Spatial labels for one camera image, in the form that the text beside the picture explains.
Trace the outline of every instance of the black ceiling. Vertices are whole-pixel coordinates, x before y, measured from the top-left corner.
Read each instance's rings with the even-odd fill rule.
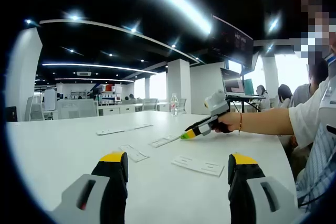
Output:
[[[300,12],[300,3],[295,0],[187,1],[205,19],[210,21],[211,14],[214,14],[238,27],[254,40],[297,38],[302,31],[308,29],[307,16]],[[323,1],[327,6],[335,3],[334,0]],[[143,35],[168,45],[178,41],[176,48],[186,54],[207,48],[207,37],[199,27],[167,0],[18,0],[14,3],[8,2],[6,6],[11,12],[17,12],[11,35],[20,29],[34,27],[32,24],[24,24],[25,18],[38,23],[41,20],[65,18],[78,11],[78,15],[85,20],[117,27],[133,27],[139,23],[137,30]],[[274,35],[267,36],[264,32],[265,20],[279,12],[281,29]],[[177,58],[192,63],[190,59],[168,48],[110,28],[70,23],[41,24],[37,28],[43,43],[37,73],[39,79],[44,79],[49,84],[56,82],[55,77],[74,78],[73,72],[76,71],[92,71],[93,78],[104,79],[115,79],[117,74],[122,79],[133,72],[87,67],[45,67],[42,63],[89,63],[136,69]],[[71,53],[64,48],[73,49],[80,54]],[[221,60],[207,55],[202,55],[200,59],[204,63]],[[165,67],[161,67],[153,71],[164,69]]]

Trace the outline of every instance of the air vent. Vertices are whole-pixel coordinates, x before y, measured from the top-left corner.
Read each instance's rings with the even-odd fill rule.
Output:
[[[91,72],[77,72],[78,76],[91,76]]]

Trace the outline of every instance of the water bottle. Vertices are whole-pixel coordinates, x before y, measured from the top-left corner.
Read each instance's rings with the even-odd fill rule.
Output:
[[[170,100],[170,113],[172,114],[172,116],[177,116],[178,107],[179,107],[179,100],[177,99],[177,96],[174,93]]]

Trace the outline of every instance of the laptop screen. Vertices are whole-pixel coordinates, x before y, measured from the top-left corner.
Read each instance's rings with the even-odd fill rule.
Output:
[[[244,93],[244,86],[239,73],[224,68],[221,68],[220,72],[226,93]]]

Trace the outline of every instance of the white card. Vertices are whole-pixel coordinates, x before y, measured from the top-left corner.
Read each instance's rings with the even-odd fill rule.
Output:
[[[224,168],[224,165],[184,156],[176,157],[172,161],[172,163],[174,165],[182,166],[187,169],[196,170],[201,173],[208,173],[218,177],[220,176]]]
[[[126,152],[127,157],[130,157],[134,162],[139,162],[146,158],[149,158],[148,155],[143,154],[142,152],[138,151],[136,148],[134,148],[132,145],[129,144],[121,145],[119,149]]]
[[[153,126],[153,124],[143,123],[143,124],[136,125],[136,126],[127,126],[127,127],[120,127],[120,128],[114,128],[114,129],[107,129],[103,131],[97,131],[97,135],[102,136],[102,135],[107,135],[107,134],[112,134],[112,133],[132,131],[132,130],[137,130],[137,129],[141,129],[141,128],[145,128],[149,126]]]
[[[149,143],[150,146],[154,147],[154,148],[158,148],[162,145],[165,145],[167,143],[170,143],[176,139],[179,139],[179,135],[176,136],[176,135],[169,135],[169,136],[165,136],[165,137],[162,137],[162,138],[159,138],[158,140],[155,140],[151,143]]]

